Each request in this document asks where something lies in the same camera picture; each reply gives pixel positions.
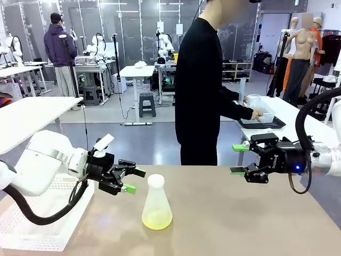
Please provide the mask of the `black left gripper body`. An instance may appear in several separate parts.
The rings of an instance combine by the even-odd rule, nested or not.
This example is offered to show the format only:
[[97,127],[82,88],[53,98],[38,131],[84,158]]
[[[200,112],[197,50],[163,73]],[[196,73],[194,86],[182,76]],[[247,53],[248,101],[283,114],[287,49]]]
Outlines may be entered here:
[[122,165],[114,164],[115,156],[105,153],[103,157],[95,157],[88,153],[86,174],[87,178],[99,183],[99,189],[116,196],[123,187],[122,179],[125,170]]

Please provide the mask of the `translucent plastic erlenmeyer flask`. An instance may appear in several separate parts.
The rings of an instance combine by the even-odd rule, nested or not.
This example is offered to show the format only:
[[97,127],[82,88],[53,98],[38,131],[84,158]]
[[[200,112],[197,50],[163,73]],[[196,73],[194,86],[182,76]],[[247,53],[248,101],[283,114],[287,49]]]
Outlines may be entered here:
[[167,228],[173,219],[164,187],[149,186],[145,205],[142,211],[143,224],[152,230]]

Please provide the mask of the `clear plastic beaker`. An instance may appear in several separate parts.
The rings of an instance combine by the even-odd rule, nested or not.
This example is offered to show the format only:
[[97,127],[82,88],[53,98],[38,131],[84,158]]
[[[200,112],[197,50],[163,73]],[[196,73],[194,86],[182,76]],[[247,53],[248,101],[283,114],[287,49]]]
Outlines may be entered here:
[[247,106],[250,108],[256,108],[260,105],[261,96],[258,94],[250,94],[247,96]]

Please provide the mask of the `person's right forearm black sleeve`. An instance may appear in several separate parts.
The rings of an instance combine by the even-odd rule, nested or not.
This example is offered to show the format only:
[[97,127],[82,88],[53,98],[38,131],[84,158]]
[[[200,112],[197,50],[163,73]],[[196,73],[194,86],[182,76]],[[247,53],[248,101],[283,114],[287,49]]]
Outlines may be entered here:
[[238,121],[240,119],[251,120],[253,116],[253,110],[251,108],[244,107],[236,104],[229,99],[223,99],[220,101],[220,113],[221,116]]

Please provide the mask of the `person's left forearm black sleeve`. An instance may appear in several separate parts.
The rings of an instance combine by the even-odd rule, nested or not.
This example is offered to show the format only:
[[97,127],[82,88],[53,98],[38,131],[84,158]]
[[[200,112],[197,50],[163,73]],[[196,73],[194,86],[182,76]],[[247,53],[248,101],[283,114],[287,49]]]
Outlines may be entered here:
[[238,101],[239,100],[239,93],[235,91],[231,91],[222,85],[222,91],[226,98],[230,99],[231,101]]

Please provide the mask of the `grey plastic stool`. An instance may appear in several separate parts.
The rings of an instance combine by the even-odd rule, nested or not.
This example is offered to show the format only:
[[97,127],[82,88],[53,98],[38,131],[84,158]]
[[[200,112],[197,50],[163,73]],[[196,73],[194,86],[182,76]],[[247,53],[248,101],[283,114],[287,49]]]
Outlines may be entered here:
[[156,117],[156,108],[154,96],[152,93],[140,93],[139,102],[139,117],[142,118],[144,114]]

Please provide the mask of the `shoe rack shelf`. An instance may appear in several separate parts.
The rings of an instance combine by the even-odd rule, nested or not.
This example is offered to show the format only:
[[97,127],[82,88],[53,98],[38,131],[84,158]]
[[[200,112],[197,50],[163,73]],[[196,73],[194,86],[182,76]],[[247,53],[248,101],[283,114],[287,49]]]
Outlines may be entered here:
[[250,61],[223,61],[222,80],[224,82],[237,82],[244,78],[247,82],[249,82],[252,68],[253,64]]

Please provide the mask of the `black suitcases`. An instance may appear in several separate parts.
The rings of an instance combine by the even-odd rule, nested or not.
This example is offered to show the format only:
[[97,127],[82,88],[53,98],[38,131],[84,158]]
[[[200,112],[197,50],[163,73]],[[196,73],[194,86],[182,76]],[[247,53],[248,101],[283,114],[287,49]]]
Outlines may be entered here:
[[253,70],[268,74],[272,63],[272,55],[268,52],[258,52],[253,57]]

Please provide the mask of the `person in black sweater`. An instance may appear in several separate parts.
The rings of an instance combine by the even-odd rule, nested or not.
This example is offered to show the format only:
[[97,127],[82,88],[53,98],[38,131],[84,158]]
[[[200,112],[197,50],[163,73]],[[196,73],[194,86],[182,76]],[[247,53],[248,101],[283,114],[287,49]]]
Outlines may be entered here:
[[182,165],[216,166],[223,54],[218,29],[246,18],[249,0],[207,0],[183,37],[175,76],[175,131]]

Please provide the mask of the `black clothes on rack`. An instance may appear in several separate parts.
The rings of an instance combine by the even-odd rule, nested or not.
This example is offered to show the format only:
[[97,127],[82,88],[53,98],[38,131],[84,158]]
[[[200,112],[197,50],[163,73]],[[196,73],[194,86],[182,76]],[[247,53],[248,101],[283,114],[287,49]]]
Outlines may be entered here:
[[336,65],[341,50],[341,35],[327,35],[322,37],[322,49],[324,54],[321,55],[320,65],[327,63]]

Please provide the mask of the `beige mannequin dark trousers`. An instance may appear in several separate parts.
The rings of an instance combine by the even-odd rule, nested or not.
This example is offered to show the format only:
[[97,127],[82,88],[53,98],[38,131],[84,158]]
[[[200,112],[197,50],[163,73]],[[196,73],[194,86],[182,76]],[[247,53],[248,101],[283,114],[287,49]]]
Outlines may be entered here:
[[296,51],[291,58],[287,86],[282,99],[294,107],[297,107],[303,78],[314,59],[313,19],[313,13],[303,13],[302,28],[292,33],[287,40],[288,43],[295,40]]

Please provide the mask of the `mannequin in orange with hat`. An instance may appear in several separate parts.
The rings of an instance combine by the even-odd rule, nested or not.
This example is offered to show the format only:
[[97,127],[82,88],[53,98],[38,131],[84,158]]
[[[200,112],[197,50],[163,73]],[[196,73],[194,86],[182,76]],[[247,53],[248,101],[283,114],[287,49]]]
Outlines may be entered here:
[[322,27],[322,18],[315,17],[313,19],[313,28],[311,29],[315,34],[315,53],[314,53],[314,67],[317,68],[320,65],[320,59],[325,51],[322,49],[322,37],[320,35],[319,29]]

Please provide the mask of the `white mannequin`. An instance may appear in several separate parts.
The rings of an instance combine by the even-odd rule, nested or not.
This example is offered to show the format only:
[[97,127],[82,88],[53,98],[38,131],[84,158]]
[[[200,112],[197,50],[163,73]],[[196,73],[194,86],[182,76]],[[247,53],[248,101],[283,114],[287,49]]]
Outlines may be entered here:
[[[290,29],[287,31],[288,38],[297,31],[296,27],[298,25],[299,18],[293,17],[290,21]],[[294,56],[294,53],[296,52],[296,44],[295,44],[295,38],[292,40],[287,40],[285,44],[285,49],[283,52],[283,57],[286,59],[291,59]]]

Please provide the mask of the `person in purple hoodie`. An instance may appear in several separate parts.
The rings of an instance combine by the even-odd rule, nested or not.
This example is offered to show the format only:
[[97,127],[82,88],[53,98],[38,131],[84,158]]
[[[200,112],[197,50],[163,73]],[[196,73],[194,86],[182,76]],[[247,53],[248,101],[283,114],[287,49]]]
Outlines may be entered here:
[[55,69],[56,80],[62,95],[74,97],[75,88],[69,68],[69,60],[75,65],[77,51],[72,37],[64,30],[60,14],[50,15],[51,23],[44,35],[45,52]]

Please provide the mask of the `grey frame workbench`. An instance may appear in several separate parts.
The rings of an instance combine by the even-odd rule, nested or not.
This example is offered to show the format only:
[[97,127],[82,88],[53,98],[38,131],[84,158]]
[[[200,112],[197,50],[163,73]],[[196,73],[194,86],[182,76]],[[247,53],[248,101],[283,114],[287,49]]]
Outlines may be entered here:
[[154,66],[158,73],[158,103],[161,105],[164,97],[172,97],[174,100],[176,64],[174,61],[166,61],[165,64],[155,62]]

